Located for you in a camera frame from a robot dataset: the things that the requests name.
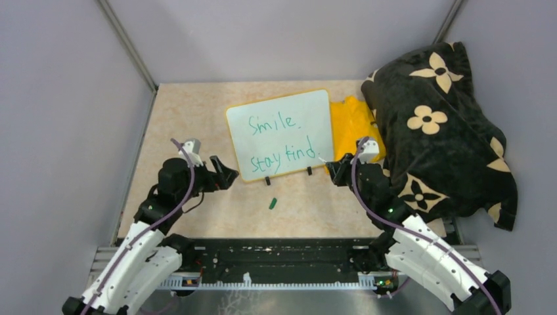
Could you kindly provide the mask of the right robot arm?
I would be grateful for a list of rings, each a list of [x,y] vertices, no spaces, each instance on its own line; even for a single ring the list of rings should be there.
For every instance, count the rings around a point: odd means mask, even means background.
[[[353,154],[325,164],[336,186],[347,186],[382,234],[370,245],[377,270],[400,271],[437,297],[452,314],[507,314],[510,280],[488,272],[438,236],[391,189],[381,166]]]

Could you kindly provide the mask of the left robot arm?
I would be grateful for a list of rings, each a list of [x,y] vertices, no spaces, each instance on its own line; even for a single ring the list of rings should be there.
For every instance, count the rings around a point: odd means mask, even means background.
[[[213,171],[192,157],[163,162],[158,182],[140,204],[116,253],[80,297],[67,298],[63,314],[137,314],[172,273],[195,267],[194,241],[169,230],[183,215],[188,200],[229,189],[239,172],[217,156],[210,157]]]

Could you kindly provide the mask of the green marker cap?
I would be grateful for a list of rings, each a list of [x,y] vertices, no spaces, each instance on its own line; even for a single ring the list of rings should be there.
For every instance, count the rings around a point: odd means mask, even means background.
[[[269,209],[270,209],[270,210],[274,209],[275,206],[276,206],[276,204],[277,204],[277,198],[273,198],[273,199],[271,200],[270,204],[269,204]]]

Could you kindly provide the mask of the yellow-framed whiteboard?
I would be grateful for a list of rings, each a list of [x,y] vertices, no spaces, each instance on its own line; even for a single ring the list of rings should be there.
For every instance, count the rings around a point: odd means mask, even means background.
[[[334,157],[326,89],[227,108],[242,180],[252,182],[320,167]]]

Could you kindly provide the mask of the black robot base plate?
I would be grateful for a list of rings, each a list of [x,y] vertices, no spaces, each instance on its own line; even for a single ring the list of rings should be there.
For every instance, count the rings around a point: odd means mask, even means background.
[[[313,261],[326,260],[329,261],[331,257],[327,254],[320,255],[317,249],[320,247],[339,247],[340,257],[342,261],[338,263],[340,268],[348,266],[360,272],[366,271],[384,271],[393,272],[396,277],[400,274],[385,265],[380,264],[370,254],[370,238],[324,238],[324,239],[197,239],[194,240],[196,262],[188,267],[180,268],[176,272],[190,271],[195,266],[200,266],[203,262],[201,256],[204,253],[214,255],[213,263],[217,267],[217,271],[227,270],[234,266],[237,262],[247,262],[256,264],[271,264],[275,263],[278,266],[286,264],[300,265],[302,258],[297,255],[304,247],[308,249],[309,260]],[[403,278],[401,284],[404,285],[406,280]],[[369,290],[381,297],[390,297],[401,287],[395,291],[388,291],[383,288],[378,291]],[[176,291],[180,295],[189,295],[194,291]]]

